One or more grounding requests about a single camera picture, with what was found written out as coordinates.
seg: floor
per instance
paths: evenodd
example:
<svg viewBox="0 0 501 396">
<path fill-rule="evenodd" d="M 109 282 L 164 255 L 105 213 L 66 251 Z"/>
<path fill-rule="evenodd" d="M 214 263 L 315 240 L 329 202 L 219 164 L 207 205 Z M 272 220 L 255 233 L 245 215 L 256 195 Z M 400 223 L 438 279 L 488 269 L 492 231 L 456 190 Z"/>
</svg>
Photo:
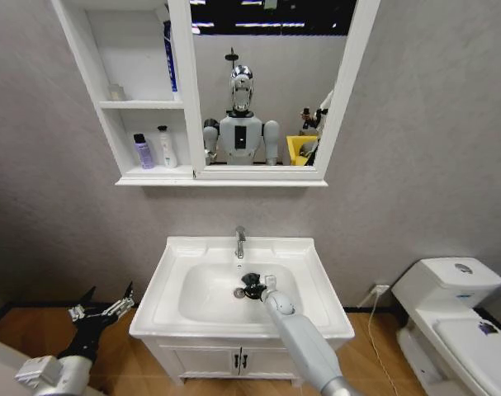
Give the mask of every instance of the floor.
<svg viewBox="0 0 501 396">
<path fill-rule="evenodd" d="M 310 385 L 293 388 L 290 381 L 189 379 L 177 387 L 144 344 L 128 335 L 135 312 L 109 327 L 102 336 L 90 385 L 115 396 L 316 396 Z M 338 351 L 340 366 L 349 382 L 366 396 L 391 396 L 394 391 L 376 360 L 367 336 L 367 313 L 347 315 L 355 338 Z M 419 382 L 395 339 L 397 321 L 390 313 L 375 315 L 371 329 L 380 357 L 400 396 L 424 396 Z M 0 321 L 0 342 L 29 356 L 56 355 L 74 333 L 66 309 L 12 309 Z"/>
</svg>

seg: sink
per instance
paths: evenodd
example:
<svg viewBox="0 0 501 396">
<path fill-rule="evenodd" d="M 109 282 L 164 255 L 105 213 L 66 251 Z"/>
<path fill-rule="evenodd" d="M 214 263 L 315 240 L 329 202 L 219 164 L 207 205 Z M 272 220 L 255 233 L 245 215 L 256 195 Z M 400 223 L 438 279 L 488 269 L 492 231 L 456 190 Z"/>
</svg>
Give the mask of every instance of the sink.
<svg viewBox="0 0 501 396">
<path fill-rule="evenodd" d="M 294 276 L 285 266 L 249 263 L 242 269 L 229 263 L 194 266 L 186 274 L 178 299 L 180 313 L 198 322 L 270 323 L 261 301 L 234 297 L 234 289 L 245 286 L 241 276 L 248 272 L 261 274 L 261 281 L 265 275 L 275 275 L 277 288 L 291 297 L 297 312 L 303 312 Z"/>
<path fill-rule="evenodd" d="M 247 238 L 244 258 L 235 238 L 170 237 L 130 326 L 135 337 L 278 338 L 260 300 L 237 299 L 241 277 L 274 275 L 297 313 L 326 338 L 354 331 L 314 248 L 312 238 Z"/>
</svg>

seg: purple bottle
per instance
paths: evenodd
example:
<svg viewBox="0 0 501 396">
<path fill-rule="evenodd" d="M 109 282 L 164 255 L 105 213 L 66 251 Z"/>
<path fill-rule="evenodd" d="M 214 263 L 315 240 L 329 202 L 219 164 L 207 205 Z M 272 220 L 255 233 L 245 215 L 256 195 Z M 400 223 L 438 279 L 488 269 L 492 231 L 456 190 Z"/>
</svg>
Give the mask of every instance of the purple bottle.
<svg viewBox="0 0 501 396">
<path fill-rule="evenodd" d="M 151 151 L 149 150 L 148 144 L 145 142 L 145 137 L 143 134 L 134 134 L 135 147 L 140 158 L 140 165 L 143 169 L 151 169 L 154 167 L 153 157 L 151 157 Z"/>
</svg>

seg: white bottle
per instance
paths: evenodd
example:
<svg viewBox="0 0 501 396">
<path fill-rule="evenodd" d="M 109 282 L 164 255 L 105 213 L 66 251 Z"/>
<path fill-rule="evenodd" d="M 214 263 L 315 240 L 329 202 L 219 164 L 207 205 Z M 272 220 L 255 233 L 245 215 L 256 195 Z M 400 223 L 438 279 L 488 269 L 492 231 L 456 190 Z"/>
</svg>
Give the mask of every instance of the white bottle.
<svg viewBox="0 0 501 396">
<path fill-rule="evenodd" d="M 177 155 L 175 155 L 175 152 L 173 151 L 173 144 L 171 136 L 168 132 L 168 127 L 166 125 L 160 125 L 158 130 L 160 131 L 160 143 L 162 143 L 162 149 L 164 150 L 164 165 L 165 167 L 176 167 Z"/>
</svg>

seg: cabinet door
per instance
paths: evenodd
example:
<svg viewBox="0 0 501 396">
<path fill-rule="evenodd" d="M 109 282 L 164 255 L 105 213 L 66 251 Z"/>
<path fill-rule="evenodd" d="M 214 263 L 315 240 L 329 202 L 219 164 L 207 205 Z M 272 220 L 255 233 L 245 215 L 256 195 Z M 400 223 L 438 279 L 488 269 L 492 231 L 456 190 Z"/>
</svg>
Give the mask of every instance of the cabinet door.
<svg viewBox="0 0 501 396">
<path fill-rule="evenodd" d="M 174 352 L 184 369 L 181 377 L 239 375 L 241 348 L 178 348 Z"/>
<path fill-rule="evenodd" d="M 289 352 L 274 348 L 242 348 L 240 375 L 276 379 L 299 377 Z"/>
</svg>

